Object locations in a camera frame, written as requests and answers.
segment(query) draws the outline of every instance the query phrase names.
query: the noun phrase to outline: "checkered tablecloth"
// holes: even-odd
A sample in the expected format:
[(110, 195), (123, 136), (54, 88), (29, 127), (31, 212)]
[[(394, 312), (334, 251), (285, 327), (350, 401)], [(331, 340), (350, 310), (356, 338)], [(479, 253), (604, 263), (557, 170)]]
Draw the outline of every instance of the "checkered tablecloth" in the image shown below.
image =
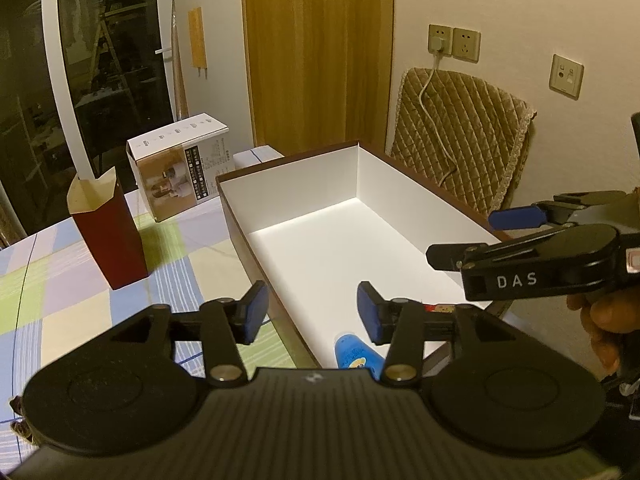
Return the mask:
[[(222, 296), (242, 296), (250, 282), (238, 260), (220, 199), (154, 222), (137, 191), (127, 195), (150, 276), (111, 290), (71, 218), (0, 251), (0, 470), (11, 471), (34, 448), (9, 429), (6, 402), (39, 368), (152, 303), (197, 310)], [(293, 367), (268, 319), (255, 343), (239, 347), (256, 366)], [(181, 342), (176, 361), (202, 376), (199, 343)]]

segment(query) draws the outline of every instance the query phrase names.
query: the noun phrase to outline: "human hand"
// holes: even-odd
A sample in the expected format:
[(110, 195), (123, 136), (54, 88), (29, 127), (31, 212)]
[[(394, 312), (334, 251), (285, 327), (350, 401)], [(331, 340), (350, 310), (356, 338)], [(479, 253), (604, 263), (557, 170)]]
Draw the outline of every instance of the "human hand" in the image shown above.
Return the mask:
[(580, 322), (607, 374), (618, 370), (620, 348), (616, 334), (640, 330), (640, 285), (616, 290), (593, 304), (584, 294), (573, 294), (567, 296), (566, 306), (580, 310)]

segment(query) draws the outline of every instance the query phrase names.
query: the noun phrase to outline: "yellow label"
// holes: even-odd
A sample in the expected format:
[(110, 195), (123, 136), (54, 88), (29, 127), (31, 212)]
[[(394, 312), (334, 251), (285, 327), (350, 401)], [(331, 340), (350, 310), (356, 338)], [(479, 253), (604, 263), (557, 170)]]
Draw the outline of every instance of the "yellow label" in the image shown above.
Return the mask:
[(349, 368), (364, 368), (364, 365), (367, 363), (366, 358), (358, 357), (355, 361), (353, 361)]

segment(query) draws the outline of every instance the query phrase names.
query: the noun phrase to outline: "glass door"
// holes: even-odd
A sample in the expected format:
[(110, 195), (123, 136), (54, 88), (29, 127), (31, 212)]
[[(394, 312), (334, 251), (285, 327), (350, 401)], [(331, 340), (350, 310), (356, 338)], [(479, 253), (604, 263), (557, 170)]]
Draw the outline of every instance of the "glass door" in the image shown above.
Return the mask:
[(72, 130), (79, 133), (95, 176), (115, 166), (124, 191), (133, 190), (127, 139), (174, 120), (158, 0), (57, 3), (66, 83), (77, 123)]
[(49, 79), (42, 2), (0, 0), (3, 208), (13, 208), (27, 234), (59, 222), (75, 174)]

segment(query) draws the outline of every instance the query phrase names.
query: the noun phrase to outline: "beige wall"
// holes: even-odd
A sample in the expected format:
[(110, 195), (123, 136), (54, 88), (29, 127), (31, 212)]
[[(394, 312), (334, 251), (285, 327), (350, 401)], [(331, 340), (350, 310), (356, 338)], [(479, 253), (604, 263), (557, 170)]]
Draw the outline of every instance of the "beige wall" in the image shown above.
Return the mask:
[[(202, 7), (207, 77), (191, 65), (187, 12)], [(254, 145), (244, 61), (242, 0), (175, 0), (180, 60), (191, 115), (206, 112), (233, 135), (234, 152)]]
[[(640, 0), (396, 0), (389, 132), (402, 73), (431, 67), (429, 23), (482, 32), (477, 64), (446, 57), (441, 68), (485, 78), (538, 110), (514, 205), (563, 191), (640, 185), (629, 120), (640, 111)], [(553, 54), (585, 65), (578, 101), (548, 88)], [(514, 309), (595, 366), (577, 318), (561, 299), (520, 302)]]

